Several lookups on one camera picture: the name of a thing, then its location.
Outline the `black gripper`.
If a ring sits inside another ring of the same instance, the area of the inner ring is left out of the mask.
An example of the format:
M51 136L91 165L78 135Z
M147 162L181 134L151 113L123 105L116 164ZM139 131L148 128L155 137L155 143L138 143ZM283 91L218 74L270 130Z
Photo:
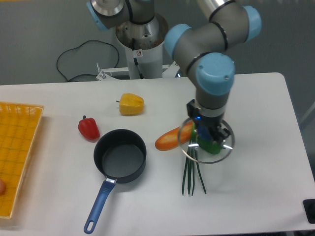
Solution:
M188 117L196 124L196 127L204 127L211 138L219 145L222 145L231 135L230 130L221 128L224 106L218 109L207 109L193 99L187 104L187 113Z

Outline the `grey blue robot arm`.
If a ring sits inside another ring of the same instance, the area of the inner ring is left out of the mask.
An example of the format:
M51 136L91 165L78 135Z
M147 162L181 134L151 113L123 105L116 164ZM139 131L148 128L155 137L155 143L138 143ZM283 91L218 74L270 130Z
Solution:
M167 51L196 88L196 99L187 105L189 117L206 139L221 144L231 134L221 123L235 75L224 52L258 36L262 22L255 8L234 0L200 0L198 5L208 22L194 30L186 24L169 28L152 0L87 2L100 30L115 29L131 79L160 78L162 50Z

